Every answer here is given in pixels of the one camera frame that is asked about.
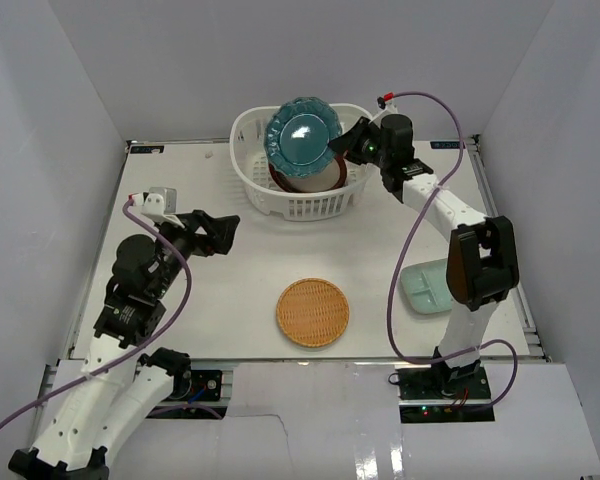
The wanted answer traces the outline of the brown rimmed beige round plate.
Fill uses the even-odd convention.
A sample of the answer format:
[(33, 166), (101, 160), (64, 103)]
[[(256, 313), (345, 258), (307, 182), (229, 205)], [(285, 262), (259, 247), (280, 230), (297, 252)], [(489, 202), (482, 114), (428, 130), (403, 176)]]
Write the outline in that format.
[(285, 177), (271, 164), (269, 173), (274, 183), (289, 193), (320, 193), (343, 187), (347, 180), (347, 167), (341, 156), (334, 160), (320, 173), (308, 177)]

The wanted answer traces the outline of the teal scalloped round plate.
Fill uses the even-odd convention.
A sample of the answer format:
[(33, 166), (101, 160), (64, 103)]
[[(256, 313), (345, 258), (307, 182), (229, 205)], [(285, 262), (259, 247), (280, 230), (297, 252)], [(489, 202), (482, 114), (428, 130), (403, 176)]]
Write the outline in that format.
[(298, 97), (273, 114), (265, 128), (264, 151), (269, 164), (286, 177), (321, 173), (333, 161), (329, 143), (342, 135), (336, 111), (317, 97)]

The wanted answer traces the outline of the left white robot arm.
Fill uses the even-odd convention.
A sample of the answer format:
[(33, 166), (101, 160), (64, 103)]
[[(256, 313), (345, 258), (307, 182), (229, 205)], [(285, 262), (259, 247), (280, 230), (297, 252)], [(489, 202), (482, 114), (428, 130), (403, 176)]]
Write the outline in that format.
[(117, 247), (103, 308), (79, 377), (48, 427), (8, 464), (24, 479), (106, 479), (122, 445), (164, 399), (191, 387), (188, 354), (145, 353), (183, 311), (168, 320), (162, 299), (179, 274), (192, 279), (192, 256), (226, 255), (240, 218), (202, 210), (155, 221)]

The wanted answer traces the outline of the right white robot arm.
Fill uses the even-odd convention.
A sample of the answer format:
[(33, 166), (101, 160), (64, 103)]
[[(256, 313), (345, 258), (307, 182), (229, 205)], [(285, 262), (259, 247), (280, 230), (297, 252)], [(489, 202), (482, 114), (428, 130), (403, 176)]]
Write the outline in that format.
[(388, 114), (378, 123), (362, 117), (328, 147), (356, 165), (376, 166), (385, 189), (417, 211), (418, 223), (428, 222), (447, 240), (451, 315), (429, 363), (433, 390), (446, 399), (457, 397), (479, 370), (491, 317), (519, 283), (511, 221), (489, 217), (445, 189), (417, 158), (413, 125), (405, 115)]

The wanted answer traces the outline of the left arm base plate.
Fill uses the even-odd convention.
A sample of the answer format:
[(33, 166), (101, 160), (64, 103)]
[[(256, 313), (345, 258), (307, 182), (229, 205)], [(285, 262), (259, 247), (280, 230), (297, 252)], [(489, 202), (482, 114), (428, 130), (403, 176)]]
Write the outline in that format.
[(174, 388), (167, 397), (184, 403), (217, 402), (221, 398), (221, 370), (188, 370), (174, 379)]

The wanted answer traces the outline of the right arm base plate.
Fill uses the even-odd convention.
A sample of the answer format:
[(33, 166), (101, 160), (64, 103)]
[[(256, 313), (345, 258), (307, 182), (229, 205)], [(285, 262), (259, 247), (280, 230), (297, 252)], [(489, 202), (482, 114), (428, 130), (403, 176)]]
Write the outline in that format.
[(398, 388), (403, 401), (482, 401), (491, 399), (491, 390), (483, 368), (468, 377), (448, 383), (431, 368), (397, 369), (388, 376), (388, 382)]

